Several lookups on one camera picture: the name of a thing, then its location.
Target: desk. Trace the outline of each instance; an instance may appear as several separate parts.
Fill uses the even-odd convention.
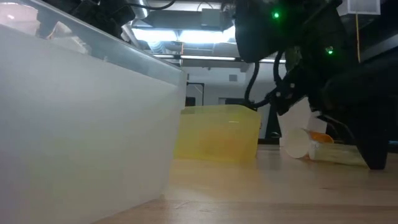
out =
[[[95,224],[398,222],[398,155],[385,171],[261,150],[255,164],[174,160],[163,196]]]

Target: white wall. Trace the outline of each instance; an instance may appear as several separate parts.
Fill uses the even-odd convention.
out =
[[[218,105],[219,98],[244,98],[247,83],[252,76],[254,67],[250,66],[248,72],[241,72],[239,68],[183,68],[190,74],[189,82],[205,84],[205,105]],[[237,82],[230,82],[229,75],[238,75]],[[280,74],[284,76],[285,67],[280,66]],[[264,99],[265,95],[275,87],[272,78],[272,64],[261,64],[259,76],[255,82],[250,100],[256,102]],[[195,97],[197,105],[201,105],[202,87],[190,85],[187,87],[187,96]],[[264,138],[268,123],[269,105],[259,108],[262,115],[262,128],[259,137]]]

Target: wooden table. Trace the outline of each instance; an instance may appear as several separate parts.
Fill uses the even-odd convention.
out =
[[[163,196],[95,224],[398,223],[398,155],[385,171],[263,150],[255,164],[175,160]]]

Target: yellow translucent container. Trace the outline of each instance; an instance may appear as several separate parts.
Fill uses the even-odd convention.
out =
[[[239,105],[192,106],[181,112],[174,157],[223,162],[256,157],[261,116]]]

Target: black machine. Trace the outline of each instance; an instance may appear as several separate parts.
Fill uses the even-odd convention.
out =
[[[120,27],[135,17],[126,6],[161,10],[175,2],[150,7],[126,0],[46,1],[118,38]],[[255,63],[244,96],[247,106],[256,109],[270,103],[282,115],[307,96],[311,110],[321,112],[318,118],[333,126],[345,144],[357,145],[370,169],[384,169],[386,131],[394,116],[386,99],[398,93],[394,86],[398,76],[387,67],[398,67],[398,60],[358,63],[356,45],[348,42],[336,10],[341,0],[235,0],[234,4],[239,54],[245,62]],[[276,88],[263,101],[250,102],[259,61],[275,52]],[[281,78],[278,68],[284,52],[293,53],[285,56],[290,68]]]

